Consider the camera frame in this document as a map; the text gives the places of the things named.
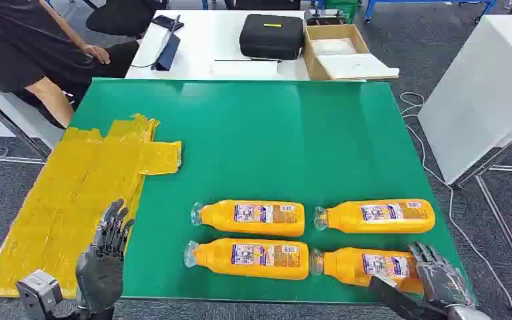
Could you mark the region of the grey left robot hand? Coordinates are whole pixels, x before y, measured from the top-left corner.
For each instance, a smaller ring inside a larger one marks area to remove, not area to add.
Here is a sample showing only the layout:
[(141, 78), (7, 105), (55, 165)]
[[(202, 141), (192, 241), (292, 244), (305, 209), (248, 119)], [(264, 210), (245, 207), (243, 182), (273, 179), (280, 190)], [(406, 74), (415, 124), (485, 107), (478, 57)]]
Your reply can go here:
[(102, 213), (92, 242), (80, 254), (75, 268), (79, 319), (111, 319), (114, 303), (123, 292), (124, 251), (134, 220), (125, 220), (123, 199)]

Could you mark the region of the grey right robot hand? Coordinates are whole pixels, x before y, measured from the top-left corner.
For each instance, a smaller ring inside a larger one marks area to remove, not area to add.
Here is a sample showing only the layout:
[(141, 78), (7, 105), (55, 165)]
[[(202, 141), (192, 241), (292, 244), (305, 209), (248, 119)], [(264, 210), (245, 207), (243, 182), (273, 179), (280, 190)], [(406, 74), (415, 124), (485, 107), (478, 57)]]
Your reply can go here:
[(408, 250), (415, 260), (426, 301), (442, 309), (452, 305), (475, 306), (474, 296), (458, 268), (432, 246), (414, 242), (408, 246)]

